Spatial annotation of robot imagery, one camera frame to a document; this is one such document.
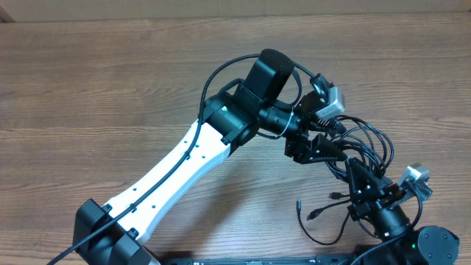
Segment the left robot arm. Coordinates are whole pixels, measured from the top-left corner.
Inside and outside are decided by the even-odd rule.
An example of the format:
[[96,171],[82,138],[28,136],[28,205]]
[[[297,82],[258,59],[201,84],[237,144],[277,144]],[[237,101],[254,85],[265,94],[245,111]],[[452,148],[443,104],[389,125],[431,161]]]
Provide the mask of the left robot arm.
[[302,66],[283,53],[264,49],[252,55],[243,79],[227,83],[214,96],[202,95],[197,120],[183,139],[138,182],[104,205],[86,201],[77,211],[71,249],[89,264],[156,264],[146,249],[162,218],[204,174],[265,130],[284,138],[298,163],[333,160],[338,149],[327,140],[343,132],[341,91],[312,74],[310,93],[286,103],[280,92]]

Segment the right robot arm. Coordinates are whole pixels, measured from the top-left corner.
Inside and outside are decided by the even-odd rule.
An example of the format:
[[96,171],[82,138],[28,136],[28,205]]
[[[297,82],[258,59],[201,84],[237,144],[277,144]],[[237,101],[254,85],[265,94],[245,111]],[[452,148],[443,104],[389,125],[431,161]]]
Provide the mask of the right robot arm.
[[432,190],[430,171],[414,163],[398,183],[378,177],[356,158],[345,161],[352,220],[367,219],[381,243],[358,244],[345,264],[454,264],[459,238],[440,226],[417,227]]

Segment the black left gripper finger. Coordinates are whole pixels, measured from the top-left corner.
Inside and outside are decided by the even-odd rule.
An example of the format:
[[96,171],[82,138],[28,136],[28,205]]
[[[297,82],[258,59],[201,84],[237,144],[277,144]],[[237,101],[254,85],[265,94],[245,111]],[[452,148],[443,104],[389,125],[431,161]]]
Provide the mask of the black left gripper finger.
[[321,120],[319,118],[311,121],[311,131],[327,133],[328,135],[344,134],[347,129],[336,118]]
[[343,162],[347,159],[347,155],[337,147],[333,142],[329,141],[323,134],[318,134],[308,144],[308,162]]

